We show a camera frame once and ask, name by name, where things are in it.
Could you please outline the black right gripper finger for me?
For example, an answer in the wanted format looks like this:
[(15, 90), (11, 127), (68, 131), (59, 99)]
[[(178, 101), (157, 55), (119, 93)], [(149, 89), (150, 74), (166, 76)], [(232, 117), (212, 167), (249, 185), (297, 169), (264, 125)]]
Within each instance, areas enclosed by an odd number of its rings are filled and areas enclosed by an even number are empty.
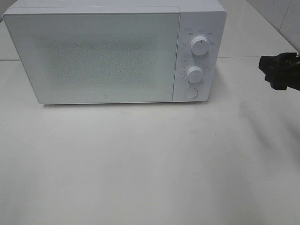
[(262, 56), (259, 69), (264, 73), (300, 71), (300, 57), (296, 52), (285, 52), (277, 56)]

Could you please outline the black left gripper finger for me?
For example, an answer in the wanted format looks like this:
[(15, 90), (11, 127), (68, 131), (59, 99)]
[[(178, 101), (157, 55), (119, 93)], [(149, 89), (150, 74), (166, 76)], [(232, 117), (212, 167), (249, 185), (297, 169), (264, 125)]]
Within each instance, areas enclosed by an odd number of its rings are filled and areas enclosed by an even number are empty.
[(268, 73), (265, 75), (265, 81), (275, 90), (300, 90), (300, 74), (297, 72)]

